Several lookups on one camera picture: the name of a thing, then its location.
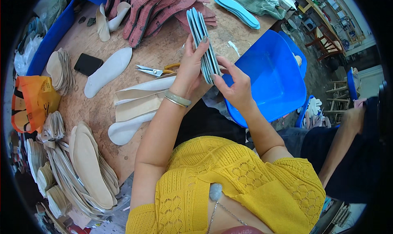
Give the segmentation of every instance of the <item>smartphone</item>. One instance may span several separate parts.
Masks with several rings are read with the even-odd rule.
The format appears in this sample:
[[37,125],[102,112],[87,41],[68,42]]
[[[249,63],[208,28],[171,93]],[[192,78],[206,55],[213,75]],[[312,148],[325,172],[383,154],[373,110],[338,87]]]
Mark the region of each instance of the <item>smartphone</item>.
[[86,76],[90,76],[98,68],[100,68],[103,63],[104,63],[104,61],[99,58],[82,53],[79,56],[78,61],[76,61],[74,69],[76,71],[80,72],[81,74],[84,74]]

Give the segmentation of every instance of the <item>orange plastic bag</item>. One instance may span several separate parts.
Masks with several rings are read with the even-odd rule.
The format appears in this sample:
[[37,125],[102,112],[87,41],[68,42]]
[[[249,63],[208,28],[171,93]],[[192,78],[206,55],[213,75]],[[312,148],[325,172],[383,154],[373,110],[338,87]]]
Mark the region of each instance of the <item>orange plastic bag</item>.
[[20,133],[40,133],[48,114],[57,110],[60,97],[50,77],[18,76],[12,95],[12,126]]

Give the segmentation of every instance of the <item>yellow knit sweater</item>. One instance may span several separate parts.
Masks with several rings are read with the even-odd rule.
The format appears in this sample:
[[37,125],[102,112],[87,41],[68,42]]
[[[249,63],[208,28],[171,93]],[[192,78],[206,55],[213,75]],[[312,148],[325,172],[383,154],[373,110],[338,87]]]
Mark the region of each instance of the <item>yellow knit sweater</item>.
[[180,144],[156,185],[155,203],[130,211],[126,233],[206,233],[211,183],[275,233],[309,233],[325,191],[302,158],[263,163],[249,148],[219,137]]

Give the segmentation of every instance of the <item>jade bangle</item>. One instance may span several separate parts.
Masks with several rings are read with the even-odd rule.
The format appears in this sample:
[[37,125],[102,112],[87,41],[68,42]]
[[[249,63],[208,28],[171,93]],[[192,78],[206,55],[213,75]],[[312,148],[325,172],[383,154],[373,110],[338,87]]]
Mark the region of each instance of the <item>jade bangle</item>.
[[187,100],[185,98],[182,98],[174,93],[172,93],[169,89],[165,90],[165,97],[169,99],[170,101],[174,102],[175,104],[179,104],[180,106],[183,107],[188,107],[191,105],[191,101]]

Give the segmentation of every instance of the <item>green fabric sack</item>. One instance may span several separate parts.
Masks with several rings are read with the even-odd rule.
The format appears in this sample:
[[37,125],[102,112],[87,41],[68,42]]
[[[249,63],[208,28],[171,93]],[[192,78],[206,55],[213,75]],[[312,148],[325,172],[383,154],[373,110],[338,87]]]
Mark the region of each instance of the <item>green fabric sack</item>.
[[277,20],[284,19],[287,11],[280,7],[279,0],[235,0],[248,11],[257,15],[269,14]]

